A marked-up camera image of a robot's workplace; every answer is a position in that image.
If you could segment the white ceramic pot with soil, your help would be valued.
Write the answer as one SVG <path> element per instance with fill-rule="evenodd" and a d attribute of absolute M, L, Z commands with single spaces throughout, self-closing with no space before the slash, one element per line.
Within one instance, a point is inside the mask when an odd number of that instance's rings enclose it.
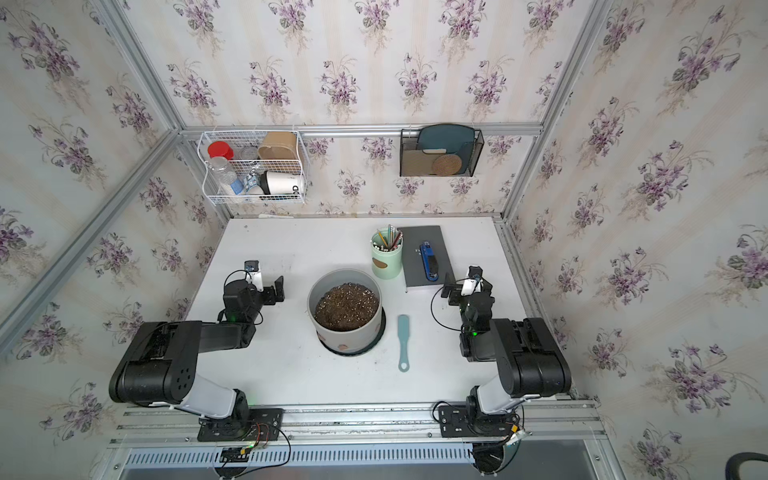
<path fill-rule="evenodd" d="M 334 331 L 350 331 L 368 323 L 383 308 L 374 278 L 360 270 L 339 269 L 318 279 L 309 291 L 311 322 Z"/>

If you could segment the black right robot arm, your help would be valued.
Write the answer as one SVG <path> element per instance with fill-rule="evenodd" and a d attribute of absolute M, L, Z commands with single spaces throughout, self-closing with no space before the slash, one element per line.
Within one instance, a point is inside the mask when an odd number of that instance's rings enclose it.
<path fill-rule="evenodd" d="M 496 376 L 475 386 L 467 397 L 472 419 L 508 414 L 528 400 L 568 393 L 571 369 L 552 332 L 542 318 L 512 320 L 492 313 L 492 285 L 481 269 L 441 286 L 438 295 L 459 309 L 461 355 L 469 362 L 493 363 Z"/>

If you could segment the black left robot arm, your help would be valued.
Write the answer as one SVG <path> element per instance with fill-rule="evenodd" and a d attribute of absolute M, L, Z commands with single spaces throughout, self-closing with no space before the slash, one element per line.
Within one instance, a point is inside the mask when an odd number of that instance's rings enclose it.
<path fill-rule="evenodd" d="M 244 392 L 196 373 L 202 353 L 247 348 L 263 321 L 263 307 L 285 300 L 283 276 L 262 285 L 254 261 L 239 272 L 239 279 L 226 277 L 223 309 L 214 322 L 145 322 L 139 327 L 110 379 L 113 402 L 174 407 L 211 421 L 249 418 Z"/>

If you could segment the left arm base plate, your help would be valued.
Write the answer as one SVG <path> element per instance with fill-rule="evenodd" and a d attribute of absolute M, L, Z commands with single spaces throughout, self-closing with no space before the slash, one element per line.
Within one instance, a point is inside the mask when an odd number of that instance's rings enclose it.
<path fill-rule="evenodd" d="M 245 419 L 201 419 L 198 442 L 267 442 L 279 437 L 285 410 L 282 408 L 252 408 Z"/>

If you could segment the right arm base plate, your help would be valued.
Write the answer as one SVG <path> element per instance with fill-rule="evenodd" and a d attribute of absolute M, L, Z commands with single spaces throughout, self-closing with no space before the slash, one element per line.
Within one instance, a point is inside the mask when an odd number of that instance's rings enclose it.
<path fill-rule="evenodd" d="M 520 427 L 521 417 L 515 413 L 487 415 L 466 404 L 439 402 L 432 417 L 438 423 L 442 438 L 507 437 Z"/>

